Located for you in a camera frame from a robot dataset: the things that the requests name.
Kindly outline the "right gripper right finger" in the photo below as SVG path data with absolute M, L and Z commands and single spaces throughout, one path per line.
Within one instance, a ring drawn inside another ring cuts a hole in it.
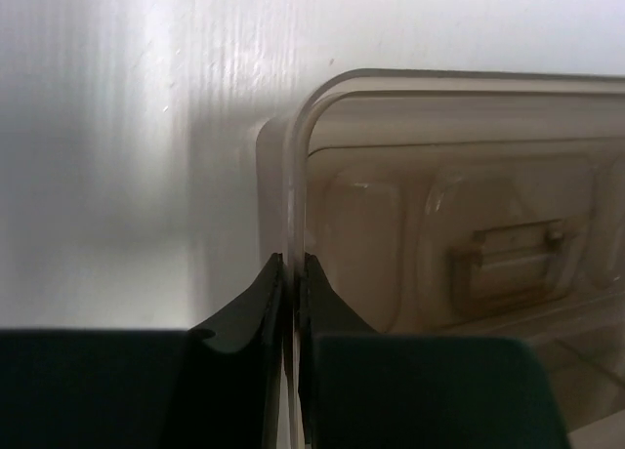
M 315 256 L 299 295 L 299 396 L 312 448 L 569 446 L 547 374 L 525 343 L 377 332 Z

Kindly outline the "beige cantilever toolbox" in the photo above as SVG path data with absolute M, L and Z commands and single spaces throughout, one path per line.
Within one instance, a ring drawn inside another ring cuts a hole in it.
M 525 343 L 566 448 L 623 446 L 622 78 L 354 70 L 269 120 L 256 167 L 296 447 L 308 256 L 377 332 Z

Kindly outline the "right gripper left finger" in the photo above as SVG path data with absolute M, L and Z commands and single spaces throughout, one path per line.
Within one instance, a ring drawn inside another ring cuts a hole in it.
M 5 329 L 5 448 L 272 448 L 282 258 L 187 330 Z

